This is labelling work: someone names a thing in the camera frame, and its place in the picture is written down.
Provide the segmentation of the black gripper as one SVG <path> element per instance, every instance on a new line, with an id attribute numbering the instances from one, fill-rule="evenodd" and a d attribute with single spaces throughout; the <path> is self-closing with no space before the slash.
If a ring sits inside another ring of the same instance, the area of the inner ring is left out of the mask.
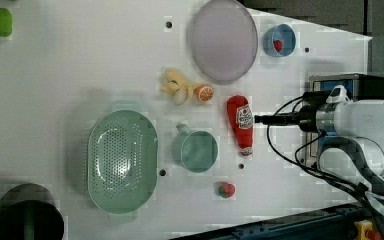
<path id="1" fill-rule="evenodd" d="M 305 92 L 302 96 L 304 105 L 291 115 L 255 115 L 254 122 L 269 126 L 288 126 L 295 122 L 303 132 L 316 133 L 316 112 L 326 104 L 328 91 Z"/>

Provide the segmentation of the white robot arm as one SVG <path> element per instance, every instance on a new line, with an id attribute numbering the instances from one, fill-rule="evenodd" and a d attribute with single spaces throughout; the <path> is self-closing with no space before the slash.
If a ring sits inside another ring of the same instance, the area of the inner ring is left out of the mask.
<path id="1" fill-rule="evenodd" d="M 271 126 L 296 125 L 317 142 L 315 165 L 294 157 L 290 162 L 306 173 L 351 195 L 384 218 L 384 100 L 348 98 L 342 85 L 330 91 L 306 92 L 294 99 L 300 109 L 272 115 L 256 115 L 256 123 Z"/>

